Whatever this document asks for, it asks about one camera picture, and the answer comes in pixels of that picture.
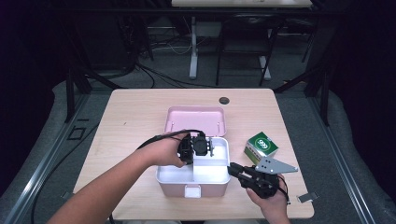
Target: white storage box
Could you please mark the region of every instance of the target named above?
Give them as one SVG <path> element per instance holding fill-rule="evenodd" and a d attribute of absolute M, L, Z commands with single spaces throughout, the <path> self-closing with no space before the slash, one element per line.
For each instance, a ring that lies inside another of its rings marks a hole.
<path fill-rule="evenodd" d="M 224 112 L 220 107 L 175 106 L 169 108 L 165 131 L 197 129 L 212 141 L 213 156 L 193 155 L 193 164 L 182 168 L 159 166 L 157 180 L 166 196 L 170 197 L 220 197 L 227 189 L 230 175 L 229 146 L 225 134 Z"/>

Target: small green box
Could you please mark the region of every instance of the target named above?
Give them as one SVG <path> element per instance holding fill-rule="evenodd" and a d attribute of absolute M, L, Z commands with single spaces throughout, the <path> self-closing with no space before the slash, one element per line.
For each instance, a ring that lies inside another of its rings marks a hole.
<path fill-rule="evenodd" d="M 262 157 L 273 157 L 277 151 L 275 143 L 261 132 L 247 140 L 245 154 L 257 165 Z"/>

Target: white desk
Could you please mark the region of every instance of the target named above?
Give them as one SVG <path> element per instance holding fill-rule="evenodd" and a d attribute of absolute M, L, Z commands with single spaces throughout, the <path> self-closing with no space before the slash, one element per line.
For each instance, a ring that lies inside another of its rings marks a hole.
<path fill-rule="evenodd" d="M 311 7 L 310 0 L 172 0 L 172 7 Z M 191 19 L 191 65 L 190 79 L 196 79 L 198 66 L 198 49 L 196 48 L 196 21 Z M 259 58 L 261 65 L 265 58 Z M 267 69 L 265 80 L 270 80 L 271 75 Z"/>
<path fill-rule="evenodd" d="M 220 97 L 230 103 L 222 105 Z M 207 105 L 223 108 L 230 159 L 241 165 L 252 162 L 244 153 L 246 141 L 265 132 L 279 146 L 275 159 L 299 167 L 274 93 L 266 89 L 165 89 L 113 91 L 74 192 L 123 160 L 153 135 L 163 133 L 168 108 L 175 105 Z M 209 220 L 263 218 L 232 177 L 225 195 L 214 198 L 165 197 L 156 180 L 157 167 L 143 173 L 113 212 L 115 219 Z M 307 193 L 301 171 L 284 174 L 289 187 L 290 218 L 310 218 L 312 203 L 299 203 Z"/>

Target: human hand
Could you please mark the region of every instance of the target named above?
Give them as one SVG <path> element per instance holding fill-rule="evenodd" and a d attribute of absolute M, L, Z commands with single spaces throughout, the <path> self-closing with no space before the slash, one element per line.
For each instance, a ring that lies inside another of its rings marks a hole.
<path fill-rule="evenodd" d="M 139 151 L 145 152 L 151 165 L 175 165 L 182 167 L 186 163 L 177 156 L 177 148 L 187 133 L 179 133 L 173 137 L 166 137 L 162 140 L 150 143 Z"/>
<path fill-rule="evenodd" d="M 280 180 L 279 187 L 286 190 L 285 183 Z M 262 210 L 262 214 L 271 224 L 290 223 L 287 214 L 287 200 L 285 195 L 278 190 L 273 197 L 262 199 L 252 189 L 247 189 L 247 195 L 251 201 L 257 204 Z"/>

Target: pink lid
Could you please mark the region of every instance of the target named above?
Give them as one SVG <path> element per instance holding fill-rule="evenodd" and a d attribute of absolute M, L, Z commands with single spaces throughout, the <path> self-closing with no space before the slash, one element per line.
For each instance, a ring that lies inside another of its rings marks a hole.
<path fill-rule="evenodd" d="M 217 106 L 172 106 L 168 109 L 165 132 L 197 129 L 206 136 L 221 137 L 226 133 L 224 110 Z"/>

